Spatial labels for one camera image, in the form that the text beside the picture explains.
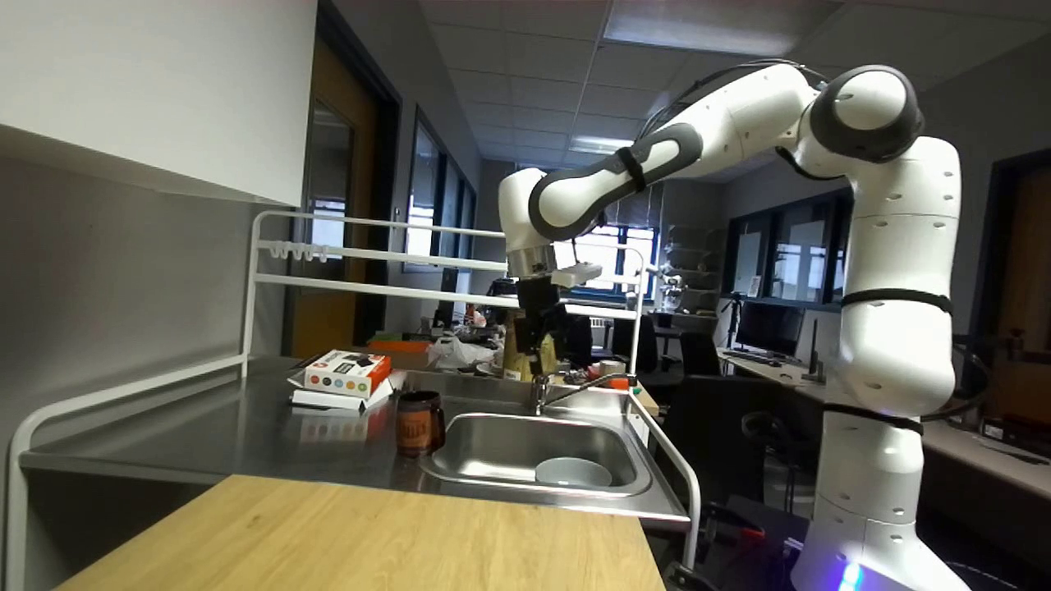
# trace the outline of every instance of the sink basin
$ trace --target sink basin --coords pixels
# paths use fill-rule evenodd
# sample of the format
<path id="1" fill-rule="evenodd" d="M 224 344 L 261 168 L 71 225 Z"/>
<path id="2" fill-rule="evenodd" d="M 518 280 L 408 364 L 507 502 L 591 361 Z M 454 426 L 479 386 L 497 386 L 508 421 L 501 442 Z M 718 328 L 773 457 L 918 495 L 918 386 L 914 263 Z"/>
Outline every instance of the sink basin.
<path id="1" fill-rule="evenodd" d="M 543 495 L 635 495 L 653 479 L 640 442 L 612 425 L 459 413 L 424 460 L 443 482 Z"/>

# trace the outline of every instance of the small box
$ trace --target small box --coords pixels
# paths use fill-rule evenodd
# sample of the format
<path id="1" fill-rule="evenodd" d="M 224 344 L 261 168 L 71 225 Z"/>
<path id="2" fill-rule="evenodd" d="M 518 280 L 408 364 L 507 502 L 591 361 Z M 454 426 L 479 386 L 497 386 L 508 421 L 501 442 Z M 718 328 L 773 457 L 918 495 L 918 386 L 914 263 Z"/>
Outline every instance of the small box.
<path id="1" fill-rule="evenodd" d="M 387 354 L 331 348 L 304 364 L 302 388 L 364 399 L 393 370 Z"/>

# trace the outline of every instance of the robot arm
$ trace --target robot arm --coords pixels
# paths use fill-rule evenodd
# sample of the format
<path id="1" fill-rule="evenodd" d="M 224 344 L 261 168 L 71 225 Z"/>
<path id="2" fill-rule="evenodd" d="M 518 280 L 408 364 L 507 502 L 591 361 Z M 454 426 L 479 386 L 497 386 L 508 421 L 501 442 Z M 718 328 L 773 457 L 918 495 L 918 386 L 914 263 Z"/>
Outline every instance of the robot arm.
<path id="1" fill-rule="evenodd" d="M 853 190 L 840 342 L 825 407 L 813 518 L 791 573 L 799 591 L 963 591 L 917 539 L 918 416 L 952 393 L 949 273 L 958 153 L 918 137 L 921 115 L 897 70 L 862 65 L 813 90 L 794 65 L 734 78 L 584 175 L 515 171 L 499 183 L 499 225 L 524 319 L 518 348 L 561 321 L 555 239 L 571 239 L 628 193 L 665 178 L 706 178 L 758 151 L 804 178 Z"/>

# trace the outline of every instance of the ceiling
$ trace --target ceiling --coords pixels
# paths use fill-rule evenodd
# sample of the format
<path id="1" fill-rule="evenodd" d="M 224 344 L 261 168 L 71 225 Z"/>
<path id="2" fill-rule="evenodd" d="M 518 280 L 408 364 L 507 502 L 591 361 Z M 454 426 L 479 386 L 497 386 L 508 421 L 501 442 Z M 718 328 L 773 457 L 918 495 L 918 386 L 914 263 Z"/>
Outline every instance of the ceiling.
<path id="1" fill-rule="evenodd" d="M 489 162 L 550 171 L 629 140 L 697 78 L 892 63 L 918 91 L 1051 31 L 1048 0 L 419 0 Z"/>

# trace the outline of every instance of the wooden table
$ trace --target wooden table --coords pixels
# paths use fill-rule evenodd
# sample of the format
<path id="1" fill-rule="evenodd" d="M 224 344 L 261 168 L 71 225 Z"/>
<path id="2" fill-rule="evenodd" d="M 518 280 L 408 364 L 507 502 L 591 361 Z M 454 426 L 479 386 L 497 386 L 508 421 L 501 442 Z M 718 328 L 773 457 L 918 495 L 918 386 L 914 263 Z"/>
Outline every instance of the wooden table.
<path id="1" fill-rule="evenodd" d="M 231 476 L 61 589 L 664 589 L 637 518 Z"/>

